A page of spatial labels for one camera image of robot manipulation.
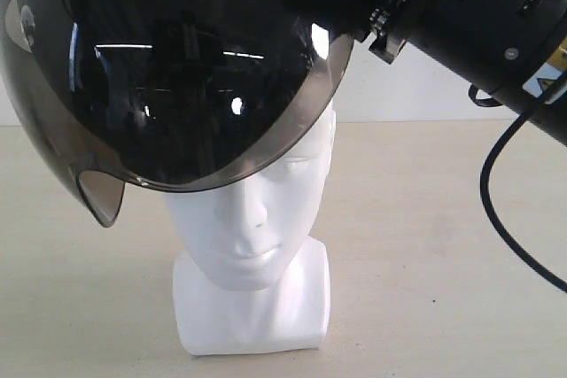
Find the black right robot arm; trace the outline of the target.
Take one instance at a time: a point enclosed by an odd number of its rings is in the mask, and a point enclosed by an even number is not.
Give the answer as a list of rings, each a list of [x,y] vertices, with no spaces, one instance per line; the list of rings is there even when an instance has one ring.
[[[287,0],[392,63],[407,45],[462,77],[485,108],[532,111],[566,139],[566,0]]]

